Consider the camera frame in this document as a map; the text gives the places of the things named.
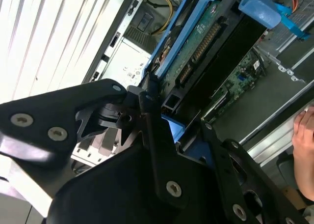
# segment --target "screw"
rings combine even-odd
[[[205,126],[208,128],[208,129],[212,129],[212,127],[209,125],[209,123],[205,123]]]
[[[173,197],[179,198],[182,195],[181,187],[175,181],[168,181],[166,185],[167,191]]]
[[[17,113],[11,117],[11,122],[18,127],[28,127],[33,124],[34,119],[26,113]]]
[[[237,143],[235,143],[235,142],[231,142],[231,144],[234,146],[234,148],[236,148],[236,149],[238,149],[238,148],[239,148],[239,146],[238,146],[238,144],[237,144]]]
[[[150,95],[146,95],[146,98],[149,100],[153,100],[153,98]]]
[[[286,218],[286,223],[287,224],[294,224],[294,221],[291,220],[291,218]]]
[[[117,90],[117,91],[120,91],[120,90],[121,90],[121,88],[120,88],[119,86],[117,86],[117,85],[112,85],[112,88],[115,89],[115,90]]]
[[[238,218],[240,218],[242,221],[246,221],[246,213],[240,205],[234,204],[232,209]]]
[[[48,130],[48,136],[54,141],[64,141],[68,137],[68,133],[62,127],[51,127]]]
[[[217,5],[215,4],[215,5],[211,8],[210,13],[211,13],[211,14],[212,14],[212,13],[214,13],[214,12],[215,12],[215,10],[216,10],[216,8],[217,8]]]
[[[291,70],[287,71],[288,75],[293,76],[293,72]]]
[[[294,82],[298,81],[299,79],[297,79],[295,76],[291,77],[291,80],[293,80]]]

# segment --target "circuit board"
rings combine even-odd
[[[219,1],[214,1],[205,10],[200,21],[188,37],[187,41],[181,48],[177,57],[169,67],[166,75],[162,78],[160,82],[160,95],[165,98],[169,92],[166,92],[166,86],[171,89],[175,86],[175,79],[181,74],[184,67],[186,67],[188,61],[192,58],[193,54],[197,48],[202,43],[203,39],[208,34],[210,28],[215,23],[216,16],[219,13]]]
[[[226,79],[223,87],[218,89],[217,93],[213,96],[211,105],[214,105],[215,102],[221,99],[224,95],[223,89],[227,89],[229,93],[227,103],[218,110],[214,117],[205,118],[206,121],[213,123],[230,105],[237,101],[243,93],[254,88],[256,81],[261,75],[260,64],[256,55],[252,51],[249,51]]]

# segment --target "metal sheet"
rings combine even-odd
[[[278,128],[272,131],[268,136],[263,138],[259,143],[248,150],[249,155],[260,164],[261,167],[266,165],[272,159],[292,146],[293,122],[295,117],[304,109],[313,103],[307,104],[301,108]]]
[[[0,0],[0,103],[82,83],[124,0]]]
[[[74,177],[70,166],[62,170],[49,171],[27,163],[17,162],[9,157],[0,155],[0,177],[6,179],[11,188],[14,188],[24,197],[43,217],[48,210],[56,192]],[[18,197],[11,193],[12,189],[2,193]]]

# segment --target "slot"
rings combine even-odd
[[[111,42],[111,44],[110,44],[110,47],[114,47],[114,45],[116,44],[116,42],[117,42],[119,36],[120,36],[120,33],[117,32],[117,34],[116,34],[116,35],[114,36],[114,38],[112,39],[112,42]]]
[[[168,107],[173,109],[177,105],[179,100],[180,100],[180,98],[178,96],[171,95],[169,97],[169,99],[167,100],[167,102],[166,102],[166,106],[168,106]]]
[[[207,35],[204,37],[203,41],[201,44],[198,46],[196,49],[193,57],[192,57],[192,62],[197,63],[198,60],[201,58],[202,54],[205,52],[209,44],[212,42],[214,37],[217,35],[219,32],[221,26],[218,23],[215,23],[210,30],[208,31]]]
[[[188,80],[188,76],[192,72],[192,67],[190,64],[187,64],[183,70],[181,71],[179,77],[178,77],[178,83],[179,84],[184,84]]]

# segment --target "cable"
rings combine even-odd
[[[263,73],[263,76],[266,76],[266,69],[265,69],[265,65],[264,65],[264,62],[262,60],[261,55],[255,50],[254,47],[252,48],[252,52],[255,54],[255,56],[257,57],[257,59],[260,62],[260,68],[261,68],[261,71]]]
[[[297,10],[298,4],[299,4],[299,0],[294,0],[294,9],[292,10],[292,12],[294,13]]]
[[[170,9],[170,14],[169,17],[167,19],[167,21],[164,23],[164,25],[161,26],[161,28],[159,30],[155,30],[151,33],[151,35],[158,35],[159,33],[161,33],[164,29],[166,29],[166,27],[168,26],[168,24],[170,23],[172,14],[173,14],[173,6],[170,0],[164,0],[168,3],[169,5],[169,9]]]
[[[147,4],[151,5],[152,7],[156,8],[168,8],[169,5],[167,4],[156,4],[156,3],[152,3],[151,1],[147,0],[146,1]]]
[[[303,5],[304,0],[301,1],[300,5],[297,7],[295,11],[297,11],[302,5]]]

